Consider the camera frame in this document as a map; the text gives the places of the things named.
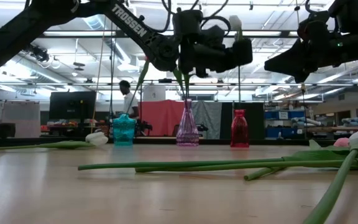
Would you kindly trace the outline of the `white board panel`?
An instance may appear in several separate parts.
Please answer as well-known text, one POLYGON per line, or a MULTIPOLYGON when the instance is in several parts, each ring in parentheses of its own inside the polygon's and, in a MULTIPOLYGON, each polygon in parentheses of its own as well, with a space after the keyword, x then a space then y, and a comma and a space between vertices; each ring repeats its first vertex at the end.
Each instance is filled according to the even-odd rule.
POLYGON ((0 124, 14 124, 15 138, 40 136, 38 101, 0 101, 0 124))

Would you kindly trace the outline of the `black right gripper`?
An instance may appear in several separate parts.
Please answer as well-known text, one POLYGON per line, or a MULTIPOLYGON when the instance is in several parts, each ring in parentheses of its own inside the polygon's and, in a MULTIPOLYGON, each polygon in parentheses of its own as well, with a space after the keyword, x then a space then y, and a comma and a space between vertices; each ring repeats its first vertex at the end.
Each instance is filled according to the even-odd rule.
POLYGON ((265 61, 264 69, 290 75, 296 83, 304 83, 318 67, 338 67, 342 63, 358 60, 358 34, 342 35, 328 43, 328 49, 318 57, 316 64, 308 59, 304 43, 297 39, 289 50, 265 61))

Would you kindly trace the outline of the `black partition panel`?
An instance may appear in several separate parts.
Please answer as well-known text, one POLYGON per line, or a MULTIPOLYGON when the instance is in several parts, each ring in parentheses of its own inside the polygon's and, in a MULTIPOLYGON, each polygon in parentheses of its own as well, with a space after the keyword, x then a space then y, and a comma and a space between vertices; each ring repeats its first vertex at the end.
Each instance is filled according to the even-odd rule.
POLYGON ((262 103, 232 103, 224 102, 221 108, 220 139, 231 138, 231 124, 233 112, 236 109, 246 111, 245 119, 249 127, 249 139, 263 139, 265 137, 264 105, 262 103))

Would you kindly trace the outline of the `red glass vase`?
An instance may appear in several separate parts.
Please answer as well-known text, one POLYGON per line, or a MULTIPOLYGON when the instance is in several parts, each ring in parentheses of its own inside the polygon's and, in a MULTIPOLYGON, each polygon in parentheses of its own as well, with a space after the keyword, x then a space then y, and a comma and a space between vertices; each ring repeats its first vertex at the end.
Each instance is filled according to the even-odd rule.
POLYGON ((234 110, 234 119, 231 124, 231 147, 249 147, 249 132, 245 114, 245 110, 234 110))

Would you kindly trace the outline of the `white artificial tulip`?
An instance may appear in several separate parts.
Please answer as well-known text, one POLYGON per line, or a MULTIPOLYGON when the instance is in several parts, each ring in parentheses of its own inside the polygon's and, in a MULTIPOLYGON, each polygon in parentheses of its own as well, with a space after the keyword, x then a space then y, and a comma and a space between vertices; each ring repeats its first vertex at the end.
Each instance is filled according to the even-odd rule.
MULTIPOLYGON (((229 22, 233 31, 236 32, 234 39, 239 41, 242 39, 242 22, 238 16, 232 15, 229 17, 229 22)), ((238 90, 238 104, 234 105, 233 108, 239 110, 241 108, 241 66, 237 67, 237 86, 238 90)))
MULTIPOLYGON (((358 132, 351 137, 358 137, 358 132)), ((112 164, 89 164, 78 166, 78 170, 94 170, 94 169, 120 169, 120 168, 157 168, 157 167, 197 167, 197 166, 213 166, 225 164, 241 164, 253 162, 281 162, 281 161, 325 161, 325 160, 344 160, 350 150, 328 150, 323 149, 316 141, 309 141, 309 149, 307 151, 298 151, 290 156, 283 156, 272 159, 254 159, 254 160, 236 160, 236 161, 185 161, 185 162, 133 162, 133 163, 112 163, 112 164)), ((340 167, 312 167, 312 168, 340 168, 340 167)))
POLYGON ((85 137, 85 141, 60 141, 46 144, 29 145, 29 146, 7 146, 0 147, 0 150, 10 149, 30 149, 30 148, 46 148, 46 149, 81 149, 89 147, 98 147, 107 144, 109 138, 102 132, 91 133, 85 137))

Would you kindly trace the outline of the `red cloth panel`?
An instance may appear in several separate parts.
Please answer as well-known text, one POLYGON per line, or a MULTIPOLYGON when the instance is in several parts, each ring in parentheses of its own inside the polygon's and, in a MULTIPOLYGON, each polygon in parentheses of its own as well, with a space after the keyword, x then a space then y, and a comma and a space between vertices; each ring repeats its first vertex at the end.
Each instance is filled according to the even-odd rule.
POLYGON ((180 124, 184 102, 163 100, 143 101, 141 103, 142 120, 152 126, 150 136, 171 136, 174 127, 180 124))

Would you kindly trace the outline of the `black bin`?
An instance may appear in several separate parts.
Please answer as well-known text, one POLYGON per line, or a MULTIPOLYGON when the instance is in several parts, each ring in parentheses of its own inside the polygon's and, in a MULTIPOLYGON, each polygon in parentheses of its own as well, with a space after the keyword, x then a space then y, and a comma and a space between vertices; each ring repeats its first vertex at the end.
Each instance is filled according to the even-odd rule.
POLYGON ((0 138, 13 138, 16 134, 15 123, 0 123, 0 138))

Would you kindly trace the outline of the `wooden workbench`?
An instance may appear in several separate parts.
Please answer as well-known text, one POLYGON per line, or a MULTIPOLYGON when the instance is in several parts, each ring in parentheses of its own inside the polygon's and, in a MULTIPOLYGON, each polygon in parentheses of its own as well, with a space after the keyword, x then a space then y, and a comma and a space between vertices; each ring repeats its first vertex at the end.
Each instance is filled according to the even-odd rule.
POLYGON ((341 120, 342 125, 333 125, 333 124, 322 124, 308 127, 309 124, 312 124, 311 121, 306 122, 304 130, 306 133, 326 133, 326 134, 349 134, 358 132, 358 118, 343 118, 341 120))

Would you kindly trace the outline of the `black overhead light bar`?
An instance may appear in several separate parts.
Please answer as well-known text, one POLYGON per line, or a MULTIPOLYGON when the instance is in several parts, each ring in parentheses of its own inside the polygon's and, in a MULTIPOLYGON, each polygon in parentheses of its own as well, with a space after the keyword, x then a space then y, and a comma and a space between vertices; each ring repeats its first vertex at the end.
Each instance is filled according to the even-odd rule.
MULTIPOLYGON (((39 38, 100 38, 102 36, 127 38, 122 30, 48 30, 39 38)), ((242 35, 250 38, 297 38, 297 32, 292 30, 243 30, 242 35)))

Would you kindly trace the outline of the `teal glass vase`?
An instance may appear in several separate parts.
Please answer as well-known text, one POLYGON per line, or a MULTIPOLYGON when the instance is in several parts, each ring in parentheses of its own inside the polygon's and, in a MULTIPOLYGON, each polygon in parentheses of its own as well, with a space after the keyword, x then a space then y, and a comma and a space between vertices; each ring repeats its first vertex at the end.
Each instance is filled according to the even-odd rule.
POLYGON ((112 122, 113 141, 116 146, 133 145, 136 120, 122 114, 112 122))

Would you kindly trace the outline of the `person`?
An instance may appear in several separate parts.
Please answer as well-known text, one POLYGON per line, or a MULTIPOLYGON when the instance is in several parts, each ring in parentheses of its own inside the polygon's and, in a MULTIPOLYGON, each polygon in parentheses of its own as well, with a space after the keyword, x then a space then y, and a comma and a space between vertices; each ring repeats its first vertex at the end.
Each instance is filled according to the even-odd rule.
POLYGON ((131 92, 130 83, 126 80, 119 82, 119 90, 124 96, 124 112, 128 117, 137 119, 139 117, 138 101, 135 95, 131 92))

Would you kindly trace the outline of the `purple glass vase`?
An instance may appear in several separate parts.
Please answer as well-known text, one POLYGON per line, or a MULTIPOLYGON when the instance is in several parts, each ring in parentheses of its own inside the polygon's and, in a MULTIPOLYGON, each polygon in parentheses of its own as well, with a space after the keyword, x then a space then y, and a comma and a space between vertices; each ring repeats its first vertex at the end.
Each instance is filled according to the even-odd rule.
POLYGON ((190 99, 185 100, 185 107, 176 136, 178 146, 197 146, 199 144, 199 134, 191 104, 190 99))

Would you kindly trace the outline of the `white tulip stem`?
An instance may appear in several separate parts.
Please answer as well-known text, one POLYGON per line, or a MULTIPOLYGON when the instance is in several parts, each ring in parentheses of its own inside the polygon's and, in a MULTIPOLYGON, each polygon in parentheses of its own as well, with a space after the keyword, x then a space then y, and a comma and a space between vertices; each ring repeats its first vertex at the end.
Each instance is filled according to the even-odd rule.
POLYGON ((349 154, 345 160, 341 162, 341 166, 332 181, 331 185, 319 201, 317 206, 304 220, 303 224, 324 224, 327 217, 331 213, 342 186, 344 185, 347 174, 352 166, 358 167, 358 137, 351 137, 349 140, 349 154))

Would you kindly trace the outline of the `black monitor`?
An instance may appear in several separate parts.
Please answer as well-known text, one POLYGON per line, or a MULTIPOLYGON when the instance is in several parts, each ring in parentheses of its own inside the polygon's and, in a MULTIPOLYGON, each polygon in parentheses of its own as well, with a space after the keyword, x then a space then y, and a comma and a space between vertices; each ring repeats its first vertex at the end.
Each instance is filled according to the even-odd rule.
POLYGON ((95 91, 52 92, 50 119, 90 119, 96 102, 95 91))

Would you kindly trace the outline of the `grey cloth panel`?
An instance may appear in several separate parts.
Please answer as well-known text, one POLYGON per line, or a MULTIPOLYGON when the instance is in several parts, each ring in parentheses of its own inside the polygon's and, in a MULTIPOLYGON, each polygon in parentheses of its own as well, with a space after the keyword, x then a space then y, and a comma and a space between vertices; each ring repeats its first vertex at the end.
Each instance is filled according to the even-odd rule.
POLYGON ((203 124, 208 128, 204 135, 206 139, 220 138, 222 105, 221 102, 192 102, 196 124, 203 124))

